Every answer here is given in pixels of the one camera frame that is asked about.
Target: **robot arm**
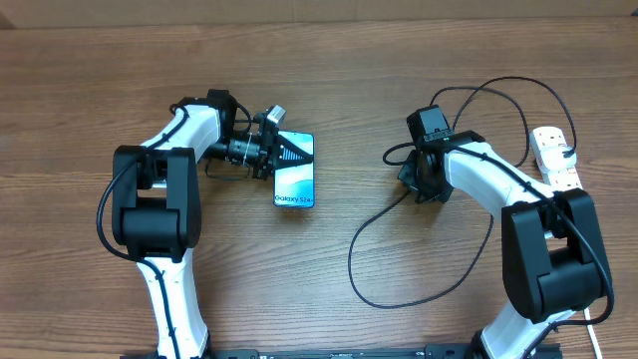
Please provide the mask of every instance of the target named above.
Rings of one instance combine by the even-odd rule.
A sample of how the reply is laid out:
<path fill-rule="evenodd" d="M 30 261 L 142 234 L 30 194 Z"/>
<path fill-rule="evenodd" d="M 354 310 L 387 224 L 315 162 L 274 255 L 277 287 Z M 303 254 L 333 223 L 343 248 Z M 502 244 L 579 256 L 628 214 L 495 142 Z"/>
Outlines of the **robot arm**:
<path fill-rule="evenodd" d="M 193 248 L 201 231 L 197 163 L 218 158 L 251 166 L 256 169 L 254 178 L 266 180 L 276 170 L 314 160 L 278 136 L 286 113 L 281 107 L 255 117 L 260 122 L 257 135 L 233 130 L 237 108 L 227 91 L 184 98 L 174 107 L 173 120 L 157 136 L 115 152 L 114 176 L 124 174 L 113 191 L 114 238 L 138 262 L 159 331 L 157 352 L 124 358 L 210 358 L 208 329 L 199 312 L 192 269 Z M 280 156 L 285 151 L 297 156 L 288 160 Z M 165 188 L 165 197 L 140 195 L 140 189 L 150 188 Z"/>
<path fill-rule="evenodd" d="M 438 106 L 417 110 L 408 117 L 408 127 L 416 149 L 399 180 L 419 194 L 417 201 L 445 202 L 458 188 L 501 222 L 502 277 L 509 302 L 492 324 L 477 333 L 466 358 L 518 359 L 550 323 L 567 319 L 605 296 L 590 253 L 548 204 L 529 191 L 534 188 L 568 213 L 610 278 L 593 201 L 584 190 L 554 192 L 505 162 L 476 133 L 455 135 Z M 511 174 L 481 156 L 502 164 Z M 545 241 L 550 237 L 566 237 L 567 246 L 549 251 Z"/>

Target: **white power strip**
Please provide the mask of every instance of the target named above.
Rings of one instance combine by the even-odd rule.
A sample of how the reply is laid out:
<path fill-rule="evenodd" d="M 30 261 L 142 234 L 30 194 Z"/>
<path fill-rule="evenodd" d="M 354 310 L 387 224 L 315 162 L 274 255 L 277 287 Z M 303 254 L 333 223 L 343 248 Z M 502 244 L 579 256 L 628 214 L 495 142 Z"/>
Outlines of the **white power strip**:
<path fill-rule="evenodd" d="M 557 190 L 581 188 L 582 183 L 576 171 L 576 154 L 566 158 L 563 153 L 569 151 L 565 135 L 556 127 L 541 127 L 529 134 L 529 141 L 536 156 L 536 163 L 546 184 Z M 584 310 L 585 319 L 589 320 L 589 308 Z M 594 347 L 596 359 L 602 359 L 602 352 L 591 325 L 587 325 L 591 345 Z"/>

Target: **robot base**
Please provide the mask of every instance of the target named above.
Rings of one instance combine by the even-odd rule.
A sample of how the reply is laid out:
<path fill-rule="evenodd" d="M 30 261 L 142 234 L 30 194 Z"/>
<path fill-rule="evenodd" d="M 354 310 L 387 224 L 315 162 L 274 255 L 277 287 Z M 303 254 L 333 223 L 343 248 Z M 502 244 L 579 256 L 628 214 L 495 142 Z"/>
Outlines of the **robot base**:
<path fill-rule="evenodd" d="M 206 347 L 203 350 L 203 354 L 200 357 L 184 358 L 184 359 L 215 359 L 210 349 L 210 333 L 206 335 Z M 120 359 L 166 359 L 165 356 L 160 356 L 157 351 L 149 354 L 142 355 L 123 355 Z"/>
<path fill-rule="evenodd" d="M 425 349 L 375 349 L 375 350 L 308 350 L 260 353 L 256 350 L 221 350 L 214 352 L 214 359 L 488 359 L 482 356 L 466 356 L 470 344 L 429 344 Z M 541 345 L 533 359 L 562 359 L 560 345 Z"/>

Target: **phone screen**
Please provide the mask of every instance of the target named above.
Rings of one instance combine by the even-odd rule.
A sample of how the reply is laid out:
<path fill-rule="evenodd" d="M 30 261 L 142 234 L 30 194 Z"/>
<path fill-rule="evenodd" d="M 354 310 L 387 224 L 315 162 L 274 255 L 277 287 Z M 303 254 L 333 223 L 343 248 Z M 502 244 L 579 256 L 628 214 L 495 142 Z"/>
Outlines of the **phone screen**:
<path fill-rule="evenodd" d="M 315 138 L 311 134 L 279 131 L 279 136 L 299 149 L 314 155 Z M 312 208 L 315 205 L 315 164 L 275 171 L 275 205 Z"/>

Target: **wooden table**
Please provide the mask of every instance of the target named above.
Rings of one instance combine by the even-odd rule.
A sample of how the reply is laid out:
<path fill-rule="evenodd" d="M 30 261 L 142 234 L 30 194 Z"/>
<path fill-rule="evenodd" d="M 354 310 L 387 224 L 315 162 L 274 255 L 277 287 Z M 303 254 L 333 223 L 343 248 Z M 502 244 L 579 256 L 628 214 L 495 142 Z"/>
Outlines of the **wooden table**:
<path fill-rule="evenodd" d="M 312 210 L 274 207 L 271 180 L 223 182 L 200 169 L 195 279 L 214 347 L 470 340 L 505 302 L 498 225 L 461 287 L 402 310 L 373 309 L 355 296 L 348 246 L 357 227 L 403 191 L 398 169 L 381 155 L 409 138 L 408 114 L 441 87 L 521 75 L 547 82 L 573 113 L 577 167 L 596 202 L 617 293 L 612 318 L 596 331 L 605 358 L 634 358 L 637 45 L 635 18 L 0 32 L 0 356 L 154 350 L 146 286 L 134 265 L 101 247 L 95 211 L 115 148 L 154 136 L 171 118 L 168 105 L 208 88 L 229 89 L 252 112 L 280 104 L 288 110 L 283 128 L 313 133 L 317 157 Z M 543 89 L 494 87 L 519 100 L 531 128 L 559 126 L 571 141 Z M 445 94 L 439 104 L 452 116 L 466 95 Z M 459 125 L 470 129 L 519 160 L 524 135 L 507 101 L 478 96 Z M 531 159 L 522 169 L 540 179 Z M 360 289 L 398 303 L 448 287 L 474 257 L 487 221 L 460 191 L 446 204 L 404 201 L 360 237 Z M 593 357 L 584 328 L 548 341 L 560 342 L 567 358 Z"/>

